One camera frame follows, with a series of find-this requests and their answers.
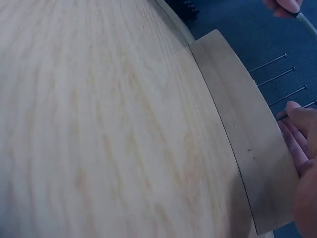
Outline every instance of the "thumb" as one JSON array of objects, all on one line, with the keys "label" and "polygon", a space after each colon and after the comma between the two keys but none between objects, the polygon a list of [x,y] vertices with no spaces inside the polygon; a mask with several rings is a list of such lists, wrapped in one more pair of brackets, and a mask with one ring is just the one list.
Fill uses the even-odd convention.
[{"label": "thumb", "polygon": [[300,10],[300,6],[296,0],[277,0],[277,3],[292,13],[297,13]]},{"label": "thumb", "polygon": [[307,137],[313,120],[317,118],[315,109],[302,108],[296,102],[287,102],[286,112],[292,123]]}]

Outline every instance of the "metal rod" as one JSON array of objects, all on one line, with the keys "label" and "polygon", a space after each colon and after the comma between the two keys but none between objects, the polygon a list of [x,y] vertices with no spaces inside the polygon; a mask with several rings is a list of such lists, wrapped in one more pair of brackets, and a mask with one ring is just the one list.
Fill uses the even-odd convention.
[{"label": "metal rod", "polygon": [[257,71],[257,70],[259,70],[261,68],[264,68],[265,66],[268,66],[269,64],[274,63],[274,62],[276,62],[276,61],[278,61],[278,60],[280,60],[282,58],[286,58],[286,57],[287,57],[287,54],[283,54],[282,56],[279,56],[279,57],[271,60],[270,62],[267,62],[267,63],[255,68],[255,69],[250,70],[249,73],[253,73],[254,71]]},{"label": "metal rod", "polygon": [[261,86],[263,86],[263,85],[265,85],[265,84],[267,84],[267,83],[270,83],[270,82],[272,82],[272,81],[274,81],[274,80],[276,80],[276,79],[278,79],[278,78],[280,78],[280,77],[282,77],[282,76],[284,76],[284,75],[286,75],[286,74],[288,74],[288,73],[290,73],[290,72],[292,72],[292,71],[295,71],[295,70],[296,70],[296,68],[295,68],[295,67],[292,67],[291,69],[289,69],[289,70],[287,70],[287,71],[285,71],[285,72],[283,72],[283,73],[281,73],[281,74],[275,76],[274,78],[271,78],[271,79],[269,79],[269,80],[267,80],[267,81],[265,81],[265,82],[263,82],[263,83],[260,83],[260,84],[258,85],[258,87],[261,87]]},{"label": "metal rod", "polygon": [[[308,103],[307,105],[303,106],[303,108],[309,108],[311,107],[312,105],[317,105],[317,100],[315,99],[313,102],[311,103]],[[283,120],[285,118],[288,118],[288,115],[287,114],[284,114],[282,116],[279,116],[276,118],[276,121],[279,121],[279,120]]]},{"label": "metal rod", "polygon": [[301,92],[303,90],[307,90],[307,85],[304,85],[303,87],[301,87],[301,88],[299,88],[299,89],[297,89],[297,90],[285,95],[284,97],[281,97],[280,99],[274,101],[273,103],[269,104],[269,107],[272,107],[273,105],[279,103],[280,101],[283,101],[284,99],[289,98],[289,97],[293,96],[294,94],[297,94],[297,93],[299,93],[299,92]]}]

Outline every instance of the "hand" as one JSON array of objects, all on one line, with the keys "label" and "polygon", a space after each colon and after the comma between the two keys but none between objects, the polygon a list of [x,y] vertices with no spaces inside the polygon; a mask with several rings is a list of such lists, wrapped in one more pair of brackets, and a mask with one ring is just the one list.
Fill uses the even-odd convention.
[{"label": "hand", "polygon": [[274,10],[274,16],[291,17],[286,10],[297,13],[299,12],[303,0],[262,0],[269,9]]},{"label": "hand", "polygon": [[289,118],[279,121],[278,125],[301,177],[295,194],[295,222],[303,237],[316,238],[317,110],[288,102],[286,112]]}]

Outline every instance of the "wooden board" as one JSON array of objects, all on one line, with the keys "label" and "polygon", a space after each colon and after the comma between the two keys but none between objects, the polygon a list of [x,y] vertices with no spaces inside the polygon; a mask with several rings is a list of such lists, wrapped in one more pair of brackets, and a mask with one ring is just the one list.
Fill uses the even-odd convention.
[{"label": "wooden board", "polygon": [[227,132],[258,233],[291,222],[298,176],[256,84],[218,31],[190,49]]},{"label": "wooden board", "polygon": [[162,10],[169,16],[170,20],[175,24],[178,28],[182,36],[184,37],[186,43],[190,45],[194,43],[195,39],[190,33],[189,29],[185,25],[185,23],[177,16],[177,14],[173,11],[173,9],[165,2],[165,0],[155,0]]},{"label": "wooden board", "polygon": [[154,0],[0,1],[3,237],[254,237],[186,41]]}]

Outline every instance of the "blue floor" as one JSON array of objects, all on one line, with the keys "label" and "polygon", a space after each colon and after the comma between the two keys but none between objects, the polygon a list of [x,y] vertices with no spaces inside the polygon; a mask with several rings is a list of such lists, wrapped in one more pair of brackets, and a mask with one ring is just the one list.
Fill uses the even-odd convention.
[{"label": "blue floor", "polygon": [[[277,56],[286,59],[252,73],[259,84],[295,66],[296,71],[260,87],[265,100],[271,102],[302,87],[289,98],[305,105],[317,98],[317,42],[295,19],[273,17],[261,0],[191,0],[200,10],[198,19],[188,23],[196,39],[218,29],[227,39],[247,69],[253,69]],[[305,0],[303,13],[317,24],[317,1]],[[285,108],[286,102],[271,107],[274,114]],[[294,224],[274,232],[276,238],[299,238]]]}]

